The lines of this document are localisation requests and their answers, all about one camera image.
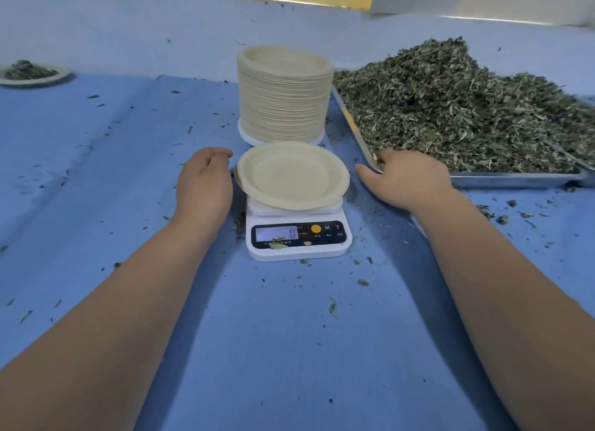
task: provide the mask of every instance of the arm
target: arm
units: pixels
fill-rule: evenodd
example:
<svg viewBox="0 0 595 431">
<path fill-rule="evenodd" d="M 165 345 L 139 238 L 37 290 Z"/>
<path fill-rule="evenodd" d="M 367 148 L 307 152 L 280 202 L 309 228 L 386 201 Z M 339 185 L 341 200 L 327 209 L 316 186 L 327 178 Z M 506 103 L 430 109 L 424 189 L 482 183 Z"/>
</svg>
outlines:
<svg viewBox="0 0 595 431">
<path fill-rule="evenodd" d="M 233 194 L 228 149 L 184 165 L 172 220 L 0 370 L 2 429 L 131 430 Z"/>
<path fill-rule="evenodd" d="M 380 199 L 426 232 L 496 392 L 524 430 L 595 429 L 595 320 L 461 193 L 446 166 L 386 151 L 384 174 L 359 165 Z"/>
</svg>

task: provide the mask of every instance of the stainless steel tray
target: stainless steel tray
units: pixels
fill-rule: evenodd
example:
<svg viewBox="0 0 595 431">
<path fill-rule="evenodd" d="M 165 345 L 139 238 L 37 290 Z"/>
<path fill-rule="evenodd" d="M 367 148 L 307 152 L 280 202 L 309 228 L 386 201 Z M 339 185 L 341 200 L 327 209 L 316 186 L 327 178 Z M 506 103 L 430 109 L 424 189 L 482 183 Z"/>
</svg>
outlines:
<svg viewBox="0 0 595 431">
<path fill-rule="evenodd" d="M 335 103 L 343 113 L 359 150 L 366 159 L 370 168 L 378 173 L 383 172 L 383 165 L 376 163 L 372 152 L 364 141 L 359 127 L 343 103 L 337 89 L 333 86 L 331 95 Z M 595 169 L 580 160 L 575 161 L 575 173 L 550 174 L 550 173 L 459 173 L 451 172 L 452 184 L 458 188 L 481 188 L 481 189 L 520 189 L 533 188 L 544 189 L 562 187 L 564 185 L 577 185 L 579 187 L 595 187 Z"/>
</svg>

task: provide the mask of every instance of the scale platform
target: scale platform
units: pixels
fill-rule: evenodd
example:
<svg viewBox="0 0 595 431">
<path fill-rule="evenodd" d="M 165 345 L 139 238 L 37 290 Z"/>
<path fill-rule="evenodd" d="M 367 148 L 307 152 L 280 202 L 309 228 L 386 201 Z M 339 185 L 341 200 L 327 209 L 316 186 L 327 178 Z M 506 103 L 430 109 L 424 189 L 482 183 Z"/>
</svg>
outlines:
<svg viewBox="0 0 595 431">
<path fill-rule="evenodd" d="M 352 241 L 343 198 L 318 209 L 286 210 L 248 197 L 246 246 L 259 262 L 336 257 Z"/>
</svg>

